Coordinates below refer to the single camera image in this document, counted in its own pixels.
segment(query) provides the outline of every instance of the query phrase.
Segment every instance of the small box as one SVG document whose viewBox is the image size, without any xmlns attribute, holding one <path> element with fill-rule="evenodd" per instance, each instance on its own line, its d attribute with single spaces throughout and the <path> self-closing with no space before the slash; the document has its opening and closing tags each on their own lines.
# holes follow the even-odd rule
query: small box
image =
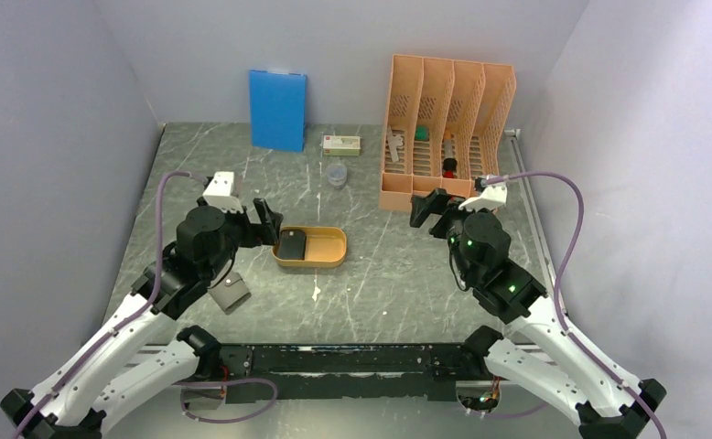
<svg viewBox="0 0 712 439">
<path fill-rule="evenodd" d="M 321 138 L 324 155 L 360 155 L 361 138 L 358 135 L 324 135 Z"/>
</svg>

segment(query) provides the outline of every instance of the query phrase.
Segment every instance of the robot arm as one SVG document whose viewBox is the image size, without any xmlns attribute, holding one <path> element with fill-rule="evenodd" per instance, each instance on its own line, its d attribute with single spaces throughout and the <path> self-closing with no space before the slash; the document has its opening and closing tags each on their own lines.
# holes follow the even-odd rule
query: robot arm
<svg viewBox="0 0 712 439">
<path fill-rule="evenodd" d="M 413 197 L 410 225 L 420 227 L 429 214 L 441 215 L 429 233 L 448 243 L 451 270 L 459 286 L 472 290 L 480 306 L 505 325 L 503 334 L 481 327 L 465 347 L 482 359 L 481 367 L 514 381 L 565 414 L 584 438 L 636 437 L 649 417 L 625 386 L 637 391 L 652 410 L 665 397 L 656 380 L 639 380 L 612 361 L 574 325 L 564 331 L 544 287 L 508 258 L 511 238 L 491 209 L 503 204 L 503 186 L 486 187 L 478 197 L 452 197 L 436 189 Z M 574 335 L 596 358 L 615 369 L 615 381 L 571 340 Z M 509 341 L 528 337 L 557 366 L 543 363 Z"/>
<path fill-rule="evenodd" d="M 146 267 L 113 316 L 62 368 L 31 391 L 16 389 L 5 396 L 1 408 L 14 424 L 22 423 L 39 406 L 24 429 L 25 437 L 100 437 L 94 435 L 98 430 L 107 431 L 141 402 L 171 383 L 188 378 L 195 366 L 212 372 L 212 360 L 203 365 L 201 359 L 195 362 L 195 358 L 200 357 L 203 344 L 218 351 L 218 341 L 207 333 L 192 335 L 189 331 L 185 336 L 179 334 L 178 341 L 168 345 L 151 363 L 138 365 L 115 378 L 143 345 L 172 327 L 190 305 L 205 295 L 218 282 L 220 273 L 226 275 L 230 271 L 239 247 L 278 242 L 283 216 L 256 198 L 254 206 L 260 223 L 252 223 L 236 197 L 233 173 L 216 173 L 198 204 L 178 224 L 176 240 L 162 252 L 161 287 L 150 307 L 120 325 L 143 309 L 152 296 L 155 264 Z M 182 337 L 194 337 L 200 343 L 189 343 L 187 352 L 180 343 Z M 67 385 L 54 391 L 62 375 L 77 364 L 81 365 Z"/>
</svg>

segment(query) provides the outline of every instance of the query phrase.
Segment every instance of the marble table surface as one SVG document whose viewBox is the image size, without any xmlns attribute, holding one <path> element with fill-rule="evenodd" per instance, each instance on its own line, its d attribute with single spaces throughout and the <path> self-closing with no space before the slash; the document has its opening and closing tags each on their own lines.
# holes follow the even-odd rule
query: marble table surface
<svg viewBox="0 0 712 439">
<path fill-rule="evenodd" d="M 322 134 L 361 136 L 361 156 L 322 156 Z M 206 295 L 154 343 L 167 343 L 194 324 L 225 343 L 449 342 L 463 340 L 480 325 L 498 327 L 471 293 L 456 287 L 446 244 L 427 234 L 431 220 L 412 229 L 407 213 L 378 209 L 381 134 L 379 125 L 310 125 L 300 154 L 251 146 L 245 123 L 168 124 L 106 316 L 154 260 L 156 185 L 165 172 L 180 169 L 207 175 L 234 171 L 243 176 L 243 204 L 262 197 L 284 214 L 285 225 L 340 227 L 348 236 L 348 253 L 340 267 L 313 270 L 278 266 L 269 247 L 240 249 L 234 270 L 247 282 L 251 299 L 226 316 Z M 327 182 L 325 170 L 332 162 L 348 167 L 342 190 Z M 507 142 L 500 147 L 499 163 L 503 174 L 518 170 Z M 176 226 L 200 193 L 201 187 L 186 178 L 168 184 L 165 243 L 174 239 Z M 548 285 L 549 260 L 540 245 L 544 238 L 529 206 L 525 190 L 513 183 L 507 206 L 497 216 L 512 235 L 511 257 Z"/>
</svg>

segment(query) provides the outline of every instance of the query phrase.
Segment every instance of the blue folder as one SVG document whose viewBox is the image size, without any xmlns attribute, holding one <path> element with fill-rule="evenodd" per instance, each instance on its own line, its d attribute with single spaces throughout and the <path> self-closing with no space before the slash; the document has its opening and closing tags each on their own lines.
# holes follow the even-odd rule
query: blue folder
<svg viewBox="0 0 712 439">
<path fill-rule="evenodd" d="M 251 70 L 251 143 L 302 152 L 307 76 Z"/>
</svg>

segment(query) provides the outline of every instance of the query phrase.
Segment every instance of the oval tray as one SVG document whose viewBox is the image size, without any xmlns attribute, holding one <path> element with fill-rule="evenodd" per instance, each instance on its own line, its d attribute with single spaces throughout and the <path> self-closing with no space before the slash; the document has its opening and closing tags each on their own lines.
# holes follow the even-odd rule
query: oval tray
<svg viewBox="0 0 712 439">
<path fill-rule="evenodd" d="M 302 230 L 307 235 L 305 259 L 290 260 L 278 258 L 278 246 L 273 247 L 273 257 L 284 267 L 334 268 L 345 261 L 348 239 L 345 232 L 337 227 L 284 226 L 281 231 Z"/>
</svg>

